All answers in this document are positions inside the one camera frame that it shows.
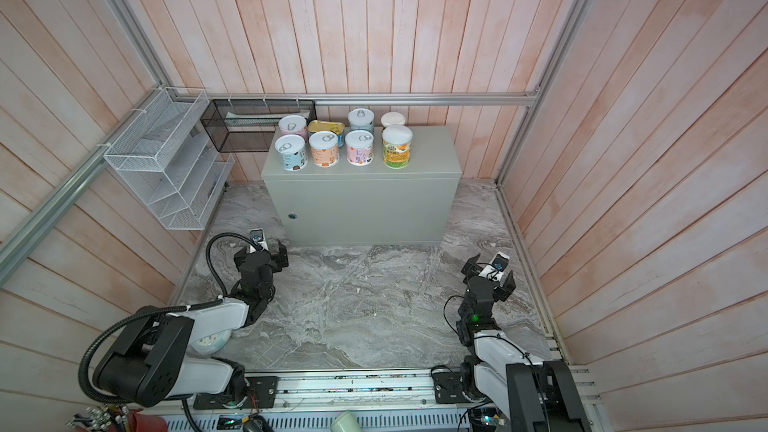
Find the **teal label can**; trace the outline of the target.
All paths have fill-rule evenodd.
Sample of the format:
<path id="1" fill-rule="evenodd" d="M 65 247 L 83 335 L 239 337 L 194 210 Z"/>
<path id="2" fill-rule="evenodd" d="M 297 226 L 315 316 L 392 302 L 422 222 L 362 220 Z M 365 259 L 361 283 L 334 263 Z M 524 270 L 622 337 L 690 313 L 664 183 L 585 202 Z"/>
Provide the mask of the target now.
<path id="1" fill-rule="evenodd" d="M 286 171 L 299 171 L 308 163 L 306 141 L 294 134 L 283 135 L 275 142 L 281 167 Z"/>

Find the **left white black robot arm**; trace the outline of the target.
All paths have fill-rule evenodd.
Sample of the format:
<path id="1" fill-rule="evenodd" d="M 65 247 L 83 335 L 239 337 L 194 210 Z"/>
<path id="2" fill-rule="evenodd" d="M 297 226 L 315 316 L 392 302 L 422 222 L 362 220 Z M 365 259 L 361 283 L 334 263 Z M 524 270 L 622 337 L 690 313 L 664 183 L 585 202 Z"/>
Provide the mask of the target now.
<path id="1" fill-rule="evenodd" d="M 110 326 L 88 346 L 78 368 L 82 392 L 103 404 L 153 407 L 204 394 L 224 407 L 242 405 L 249 382 L 242 365 L 217 353 L 233 331 L 250 326 L 275 297 L 275 274 L 289 265 L 286 246 L 270 251 L 264 238 L 243 239 L 234 256 L 240 274 L 216 299 L 169 307 L 145 306 Z"/>

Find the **red label can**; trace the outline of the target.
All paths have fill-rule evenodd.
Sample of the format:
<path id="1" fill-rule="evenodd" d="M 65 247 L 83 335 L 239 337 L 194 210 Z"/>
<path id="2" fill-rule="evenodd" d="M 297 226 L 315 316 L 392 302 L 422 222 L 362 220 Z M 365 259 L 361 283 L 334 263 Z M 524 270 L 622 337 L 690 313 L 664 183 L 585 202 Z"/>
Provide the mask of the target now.
<path id="1" fill-rule="evenodd" d="M 354 166 L 366 166 L 374 158 L 374 135 L 366 130 L 353 130 L 346 135 L 346 158 Z"/>

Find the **blue label can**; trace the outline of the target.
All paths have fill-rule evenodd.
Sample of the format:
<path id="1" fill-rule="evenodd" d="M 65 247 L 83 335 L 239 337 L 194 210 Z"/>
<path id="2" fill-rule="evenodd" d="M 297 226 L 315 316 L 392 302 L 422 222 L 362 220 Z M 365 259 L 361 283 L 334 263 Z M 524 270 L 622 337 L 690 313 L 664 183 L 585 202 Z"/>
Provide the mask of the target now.
<path id="1" fill-rule="evenodd" d="M 374 132 L 374 113 L 366 108 L 353 109 L 348 113 L 348 122 L 351 131 L 367 131 L 369 133 Z"/>

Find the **pink label can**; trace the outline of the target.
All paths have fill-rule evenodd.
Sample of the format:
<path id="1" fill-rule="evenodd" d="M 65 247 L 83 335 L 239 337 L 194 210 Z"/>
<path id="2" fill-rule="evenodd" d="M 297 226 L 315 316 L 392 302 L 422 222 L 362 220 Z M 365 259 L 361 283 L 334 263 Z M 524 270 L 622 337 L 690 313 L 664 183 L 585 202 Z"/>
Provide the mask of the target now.
<path id="1" fill-rule="evenodd" d="M 301 115 L 287 115 L 278 122 L 278 127 L 283 136 L 297 135 L 307 140 L 309 137 L 307 120 Z"/>

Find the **orange label pull-tab can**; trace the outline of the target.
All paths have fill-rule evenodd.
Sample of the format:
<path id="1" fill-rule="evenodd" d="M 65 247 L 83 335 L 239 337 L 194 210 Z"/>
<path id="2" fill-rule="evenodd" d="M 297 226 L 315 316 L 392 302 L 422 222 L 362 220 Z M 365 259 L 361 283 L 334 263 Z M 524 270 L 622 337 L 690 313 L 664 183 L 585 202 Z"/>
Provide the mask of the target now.
<path id="1" fill-rule="evenodd" d="M 338 136 L 331 131 L 320 131 L 310 135 L 309 145 L 316 166 L 329 168 L 340 159 Z"/>

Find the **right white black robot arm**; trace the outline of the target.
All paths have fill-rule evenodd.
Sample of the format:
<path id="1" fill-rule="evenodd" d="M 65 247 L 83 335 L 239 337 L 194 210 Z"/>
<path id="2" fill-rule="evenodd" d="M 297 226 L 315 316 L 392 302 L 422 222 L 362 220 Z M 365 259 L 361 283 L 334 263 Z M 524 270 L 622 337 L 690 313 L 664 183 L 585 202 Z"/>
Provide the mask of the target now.
<path id="1" fill-rule="evenodd" d="M 463 265 L 458 320 L 449 328 L 468 354 L 458 369 L 432 367 L 435 400 L 469 405 L 458 430 L 590 431 L 590 419 L 566 363 L 547 360 L 514 343 L 493 316 L 494 306 L 516 290 L 509 261 L 499 252 L 488 262 L 475 255 Z"/>

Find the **small orange can white lid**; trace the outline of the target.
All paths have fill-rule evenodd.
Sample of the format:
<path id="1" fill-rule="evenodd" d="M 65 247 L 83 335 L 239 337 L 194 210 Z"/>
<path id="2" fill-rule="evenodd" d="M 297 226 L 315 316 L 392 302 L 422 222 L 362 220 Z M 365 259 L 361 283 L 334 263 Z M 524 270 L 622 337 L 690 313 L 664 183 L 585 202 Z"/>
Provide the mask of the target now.
<path id="1" fill-rule="evenodd" d="M 381 116 L 381 125 L 383 128 L 405 126 L 406 117 L 400 112 L 390 111 Z"/>

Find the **gold rectangular tin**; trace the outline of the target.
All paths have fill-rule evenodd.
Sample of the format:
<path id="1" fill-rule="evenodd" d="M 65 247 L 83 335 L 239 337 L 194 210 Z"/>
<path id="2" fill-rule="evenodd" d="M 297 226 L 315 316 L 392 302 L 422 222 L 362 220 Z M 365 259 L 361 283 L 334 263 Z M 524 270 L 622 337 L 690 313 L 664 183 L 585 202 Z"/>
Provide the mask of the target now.
<path id="1" fill-rule="evenodd" d="M 342 122 L 313 120 L 307 130 L 310 136 L 319 132 L 333 132 L 338 138 L 339 147 L 344 146 L 345 125 Z"/>

